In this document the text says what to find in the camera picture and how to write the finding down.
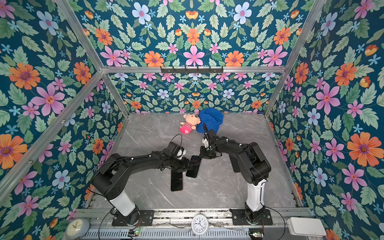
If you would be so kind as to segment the blue-edged smartphone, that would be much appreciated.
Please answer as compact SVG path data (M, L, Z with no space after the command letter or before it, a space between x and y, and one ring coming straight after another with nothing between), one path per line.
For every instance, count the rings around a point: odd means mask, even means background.
M189 166L186 172L186 176L189 178L196 178L200 169L202 157L192 156L189 161Z

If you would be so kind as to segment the beige round clock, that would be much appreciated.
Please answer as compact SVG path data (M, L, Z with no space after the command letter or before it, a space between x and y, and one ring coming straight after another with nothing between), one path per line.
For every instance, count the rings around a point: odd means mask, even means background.
M89 220L84 218L74 219L67 225L65 237L67 240L78 240L85 236L89 229Z

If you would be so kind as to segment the purple-edged smartphone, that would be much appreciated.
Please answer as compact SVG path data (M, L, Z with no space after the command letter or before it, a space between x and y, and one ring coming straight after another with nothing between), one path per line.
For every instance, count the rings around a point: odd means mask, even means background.
M183 173L171 171L171 191L172 192L182 191L183 187L184 187Z

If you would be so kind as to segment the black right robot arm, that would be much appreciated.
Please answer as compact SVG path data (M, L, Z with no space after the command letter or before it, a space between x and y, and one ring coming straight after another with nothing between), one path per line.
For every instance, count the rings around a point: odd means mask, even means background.
M250 224L261 221L265 214L265 184L272 168L255 142L238 143L227 137L218 137L214 130L204 129L204 146L200 150L203 159L214 159L227 154L230 157L233 171L240 173L248 183L248 195L245 202L245 218Z

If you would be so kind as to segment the black hook rail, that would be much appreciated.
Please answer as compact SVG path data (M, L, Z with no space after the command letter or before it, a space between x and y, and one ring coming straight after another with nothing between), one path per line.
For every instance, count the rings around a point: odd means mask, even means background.
M221 74L223 67L160 67L162 74Z

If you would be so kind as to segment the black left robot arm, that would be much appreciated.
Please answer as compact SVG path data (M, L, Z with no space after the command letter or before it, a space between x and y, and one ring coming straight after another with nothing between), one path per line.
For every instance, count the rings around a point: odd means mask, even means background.
M91 183L113 206L114 216L127 226L136 225L140 219L138 206L125 190L131 175L151 169L171 170L171 191L183 189L183 173L193 170L193 164L185 157L186 150L174 142L162 151L124 157L112 154L97 170Z

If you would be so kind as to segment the white round clock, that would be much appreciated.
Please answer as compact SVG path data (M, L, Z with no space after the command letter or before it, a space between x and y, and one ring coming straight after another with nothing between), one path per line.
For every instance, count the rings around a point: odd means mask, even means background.
M198 214L193 217L191 228L194 235L204 235L209 230L209 221L203 214Z

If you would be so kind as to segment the white box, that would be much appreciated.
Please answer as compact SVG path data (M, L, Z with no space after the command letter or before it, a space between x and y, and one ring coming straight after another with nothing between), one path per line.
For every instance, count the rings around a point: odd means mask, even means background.
M292 236L325 237L327 235L319 219L291 217L287 220L287 224Z

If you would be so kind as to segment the blue baseball cap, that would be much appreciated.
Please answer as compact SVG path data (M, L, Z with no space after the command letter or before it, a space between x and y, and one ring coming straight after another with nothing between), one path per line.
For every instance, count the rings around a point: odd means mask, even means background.
M207 108L199 112L201 123L197 125L197 132L204 133L204 124L208 131L213 130L215 133L219 131L220 125L223 123L224 115L219 110Z

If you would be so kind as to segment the pink plush pig toy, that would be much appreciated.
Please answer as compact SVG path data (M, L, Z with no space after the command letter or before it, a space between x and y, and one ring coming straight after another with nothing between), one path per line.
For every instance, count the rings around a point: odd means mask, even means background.
M182 134L190 134L193 130L196 130L197 125L201 123L201 119L197 114L185 114L183 117L185 121L180 122L180 132Z

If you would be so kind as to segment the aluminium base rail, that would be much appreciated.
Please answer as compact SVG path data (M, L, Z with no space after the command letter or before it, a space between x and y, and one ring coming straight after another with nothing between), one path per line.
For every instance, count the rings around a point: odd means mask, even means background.
M114 216L115 211L109 209L79 209L75 217L88 219L92 227L129 227L119 217ZM192 219L198 215L204 215L213 227L252 227L282 226L292 217L312 218L309 208L267 208L262 215L262 220L256 224L250 224L242 209L211 208L211 209L152 209L140 210L139 220L131 227L186 227L190 226Z

